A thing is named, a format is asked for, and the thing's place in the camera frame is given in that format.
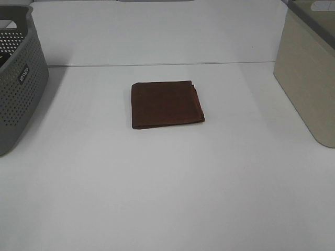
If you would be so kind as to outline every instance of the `perforated basket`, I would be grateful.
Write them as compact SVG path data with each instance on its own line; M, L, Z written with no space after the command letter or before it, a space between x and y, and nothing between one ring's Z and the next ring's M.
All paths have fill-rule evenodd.
M15 145L49 78L31 12L30 6L0 5L0 20L16 24L0 29L0 52L10 54L0 68L0 155Z

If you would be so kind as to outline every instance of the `basket label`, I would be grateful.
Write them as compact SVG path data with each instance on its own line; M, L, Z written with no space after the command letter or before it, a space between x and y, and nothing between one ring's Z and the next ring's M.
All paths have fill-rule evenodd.
M26 64L25 67L23 68L23 70L21 71L19 77L18 77L18 80L20 82L20 84L22 85L24 83L24 81L26 80L28 74L29 74L29 67L28 65Z

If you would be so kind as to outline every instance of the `bin handle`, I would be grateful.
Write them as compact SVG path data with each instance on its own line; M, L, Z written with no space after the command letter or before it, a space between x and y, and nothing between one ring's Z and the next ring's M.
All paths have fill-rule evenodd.
M0 5L0 20L11 20L17 30L24 36L28 33L28 25L32 22L32 8L27 5Z

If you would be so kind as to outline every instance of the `white table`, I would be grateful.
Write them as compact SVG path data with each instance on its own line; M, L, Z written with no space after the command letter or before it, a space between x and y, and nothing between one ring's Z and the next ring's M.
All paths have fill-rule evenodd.
M1 251L335 246L335 155L273 63L50 69L0 163ZM135 82L191 79L206 122L133 130Z

